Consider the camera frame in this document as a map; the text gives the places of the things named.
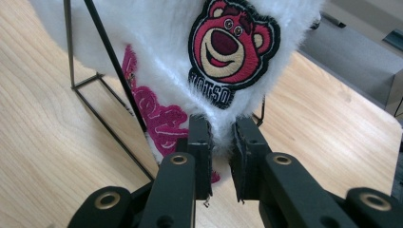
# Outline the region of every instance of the plush toy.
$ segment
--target plush toy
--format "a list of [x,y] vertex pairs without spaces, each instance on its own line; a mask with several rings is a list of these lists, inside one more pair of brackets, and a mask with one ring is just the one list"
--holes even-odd
[[[67,49],[63,0],[30,0]],[[323,0],[94,0],[157,162],[188,134],[190,115],[211,124],[213,169],[231,156],[231,124],[250,116],[314,22]],[[83,0],[71,0],[75,57],[114,75]],[[219,180],[215,175],[213,181]]]

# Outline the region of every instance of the wooden table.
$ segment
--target wooden table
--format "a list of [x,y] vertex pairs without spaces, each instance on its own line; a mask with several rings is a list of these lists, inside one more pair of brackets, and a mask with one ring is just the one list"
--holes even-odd
[[[27,0],[2,1],[0,34],[0,227],[66,227],[95,190],[147,183],[70,89],[67,55]],[[134,118],[97,83],[82,92],[155,175]],[[297,53],[267,98],[260,129],[273,150],[296,156],[339,196],[357,186],[391,192],[400,125]],[[210,203],[197,202],[197,227],[262,226],[258,204],[237,203],[231,180],[214,187]]]

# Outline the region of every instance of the bear ear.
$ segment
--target bear ear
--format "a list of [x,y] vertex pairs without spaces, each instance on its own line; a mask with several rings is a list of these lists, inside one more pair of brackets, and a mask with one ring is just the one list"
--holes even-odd
[[276,39],[277,30],[270,24],[256,24],[253,35],[255,47],[259,55],[271,52],[272,56],[277,52],[279,39]]
[[224,12],[225,7],[226,3],[222,0],[211,2],[208,9],[208,16],[211,18],[220,17]]

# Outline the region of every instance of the bear mouth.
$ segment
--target bear mouth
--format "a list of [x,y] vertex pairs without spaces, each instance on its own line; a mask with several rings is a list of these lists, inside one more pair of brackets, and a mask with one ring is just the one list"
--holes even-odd
[[213,55],[210,53],[207,45],[205,45],[205,49],[206,49],[206,58],[207,58],[208,62],[214,67],[227,67],[231,63],[234,63],[234,61],[222,62],[222,61],[214,58]]

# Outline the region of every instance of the bear eye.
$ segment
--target bear eye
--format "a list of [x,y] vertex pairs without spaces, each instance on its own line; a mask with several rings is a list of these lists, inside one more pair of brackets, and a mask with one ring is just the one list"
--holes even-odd
[[226,29],[231,29],[234,26],[234,22],[231,19],[226,19],[224,21],[224,26]]
[[243,29],[242,29],[241,26],[237,26],[237,27],[234,28],[234,34],[236,36],[240,36],[240,35],[242,35],[242,33],[243,33]]

